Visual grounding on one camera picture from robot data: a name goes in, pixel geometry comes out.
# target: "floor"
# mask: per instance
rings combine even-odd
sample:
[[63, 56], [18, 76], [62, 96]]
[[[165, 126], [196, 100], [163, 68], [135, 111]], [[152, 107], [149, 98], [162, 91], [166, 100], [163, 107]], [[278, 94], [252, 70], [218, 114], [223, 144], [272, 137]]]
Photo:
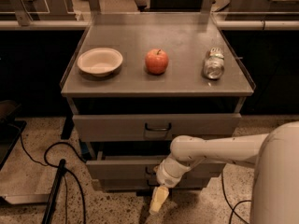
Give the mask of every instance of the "floor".
[[[88, 2], [73, 0], [73, 3], [74, 9], [84, 13], [88, 19]], [[137, 11], [133, 0], [100, 0], [100, 3], [102, 10], [106, 12]], [[46, 149], [61, 141], [64, 118], [24, 120], [27, 122], [22, 133], [24, 146], [35, 160], [44, 163]], [[299, 120], [299, 116], [244, 116], [235, 129], [234, 136], [270, 133], [276, 127], [295, 120]], [[76, 129], [66, 141], [79, 151]], [[94, 190], [85, 164], [70, 147], [57, 146], [47, 157], [50, 163], [55, 164], [58, 164], [60, 159], [66, 159], [66, 167], [78, 177], [84, 191], [87, 223], [229, 223], [231, 210], [224, 200], [220, 177], [212, 178], [203, 190], [174, 190], [161, 212], [157, 216], [151, 216], [150, 197], [139, 197], [134, 192], [104, 193]], [[250, 199], [253, 170], [227, 164], [223, 173], [226, 195], [232, 205]], [[55, 168], [32, 162], [23, 151], [19, 140], [0, 171], [0, 195], [50, 193], [55, 174]], [[0, 224], [41, 223], [45, 209], [45, 205], [0, 207]], [[249, 220], [249, 203], [240, 205], [236, 211], [245, 220]], [[62, 181], [52, 223], [83, 223], [82, 200], [71, 175], [66, 175]], [[234, 217], [232, 223], [243, 222]]]

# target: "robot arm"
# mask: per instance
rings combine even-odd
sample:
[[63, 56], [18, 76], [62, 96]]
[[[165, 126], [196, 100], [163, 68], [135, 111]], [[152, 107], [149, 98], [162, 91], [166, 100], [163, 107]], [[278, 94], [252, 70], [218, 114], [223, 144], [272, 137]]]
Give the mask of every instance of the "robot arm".
[[204, 159], [254, 168], [250, 223], [299, 223], [299, 122], [284, 124], [270, 134], [203, 140], [179, 136], [157, 170], [150, 213], [159, 212], [173, 188]]

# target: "can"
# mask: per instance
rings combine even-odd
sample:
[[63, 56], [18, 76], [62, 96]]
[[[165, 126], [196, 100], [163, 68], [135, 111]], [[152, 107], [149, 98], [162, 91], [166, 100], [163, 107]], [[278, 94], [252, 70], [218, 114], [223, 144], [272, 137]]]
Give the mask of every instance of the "can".
[[209, 79], [219, 79], [224, 73], [224, 56], [220, 48], [212, 48], [205, 60], [204, 76]]

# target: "apple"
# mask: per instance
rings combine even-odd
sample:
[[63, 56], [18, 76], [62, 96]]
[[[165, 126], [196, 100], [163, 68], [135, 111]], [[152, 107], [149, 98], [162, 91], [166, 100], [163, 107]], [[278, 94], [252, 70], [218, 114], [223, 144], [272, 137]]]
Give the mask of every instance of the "apple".
[[167, 53], [162, 49], [150, 50], [145, 58], [148, 71], [154, 75], [160, 75], [165, 72], [169, 58]]

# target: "white bowl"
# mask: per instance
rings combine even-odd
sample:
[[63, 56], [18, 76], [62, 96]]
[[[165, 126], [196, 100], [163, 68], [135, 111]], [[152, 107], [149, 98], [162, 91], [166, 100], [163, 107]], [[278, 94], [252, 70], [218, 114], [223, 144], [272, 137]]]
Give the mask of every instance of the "white bowl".
[[121, 54], [115, 49], [90, 49], [78, 58], [78, 68], [96, 77], [105, 77], [119, 68], [122, 63]]

